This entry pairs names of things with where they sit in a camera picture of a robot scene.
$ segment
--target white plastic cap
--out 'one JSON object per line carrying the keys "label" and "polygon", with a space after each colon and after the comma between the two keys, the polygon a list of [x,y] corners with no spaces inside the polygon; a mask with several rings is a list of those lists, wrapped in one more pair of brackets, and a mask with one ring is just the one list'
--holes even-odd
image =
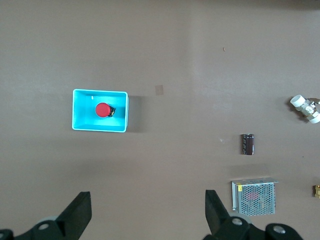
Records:
{"label": "white plastic cap", "polygon": [[303,96],[297,95],[291,99],[290,103],[297,108],[297,107],[300,107],[302,104],[304,104],[305,101],[306,99]]}
{"label": "white plastic cap", "polygon": [[311,119],[309,121],[312,124],[316,124],[316,123],[320,122],[320,114],[318,116],[316,116],[314,119]]}

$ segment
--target cylindrical capacitor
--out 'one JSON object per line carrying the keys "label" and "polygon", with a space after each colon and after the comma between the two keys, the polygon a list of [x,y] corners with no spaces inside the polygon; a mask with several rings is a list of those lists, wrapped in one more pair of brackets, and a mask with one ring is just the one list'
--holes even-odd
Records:
{"label": "cylindrical capacitor", "polygon": [[242,134],[242,149],[244,155],[254,154],[255,136],[253,134]]}

